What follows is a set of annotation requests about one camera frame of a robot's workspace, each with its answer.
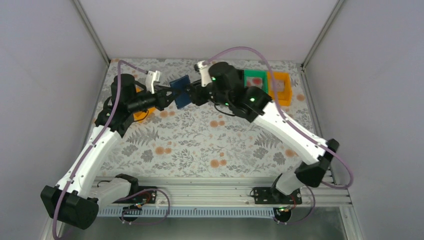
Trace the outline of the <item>blue leather card holder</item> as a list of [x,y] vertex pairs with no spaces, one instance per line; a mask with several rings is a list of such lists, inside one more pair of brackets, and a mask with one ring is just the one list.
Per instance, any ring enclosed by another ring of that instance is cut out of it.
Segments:
[[184,75],[178,79],[175,79],[169,83],[170,87],[174,89],[173,95],[175,95],[175,105],[178,110],[183,109],[187,105],[191,104],[190,96],[188,93],[188,87],[191,81],[188,75]]

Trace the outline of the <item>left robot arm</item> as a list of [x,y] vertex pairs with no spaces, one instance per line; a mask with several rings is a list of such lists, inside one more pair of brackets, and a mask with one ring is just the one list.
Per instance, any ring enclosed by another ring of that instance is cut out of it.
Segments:
[[135,122],[135,113],[150,108],[163,110],[179,91],[167,86],[147,86],[131,74],[119,74],[111,83],[106,99],[89,139],[67,173],[55,186],[45,186],[40,197],[50,218],[85,230],[99,211],[113,203],[126,203],[121,220],[130,223],[131,211],[153,204],[159,190],[140,186],[136,177],[124,173],[93,187],[106,157]]

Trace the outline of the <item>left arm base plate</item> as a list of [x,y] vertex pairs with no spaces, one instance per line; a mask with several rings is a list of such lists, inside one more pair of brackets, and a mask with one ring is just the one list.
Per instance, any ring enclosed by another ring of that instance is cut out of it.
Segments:
[[125,199],[116,200],[113,204],[154,204],[156,202],[157,187],[156,186],[139,186],[135,192],[131,192],[129,196],[135,196]]

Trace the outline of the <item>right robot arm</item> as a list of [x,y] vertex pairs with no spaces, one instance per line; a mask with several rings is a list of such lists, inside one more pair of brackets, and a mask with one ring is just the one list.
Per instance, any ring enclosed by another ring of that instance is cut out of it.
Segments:
[[227,107],[230,114],[253,123],[273,134],[300,157],[296,169],[281,173],[272,188],[284,195],[303,186],[317,188],[323,182],[334,153],[340,144],[310,132],[286,114],[271,96],[256,86],[245,86],[239,70],[227,62],[194,65],[200,79],[187,88],[191,101]]

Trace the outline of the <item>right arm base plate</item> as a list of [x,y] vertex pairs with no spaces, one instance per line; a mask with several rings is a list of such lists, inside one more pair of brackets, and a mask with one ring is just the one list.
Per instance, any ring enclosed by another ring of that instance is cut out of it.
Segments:
[[254,187],[249,196],[254,199],[256,205],[299,205],[303,202],[299,189],[285,195],[271,187]]

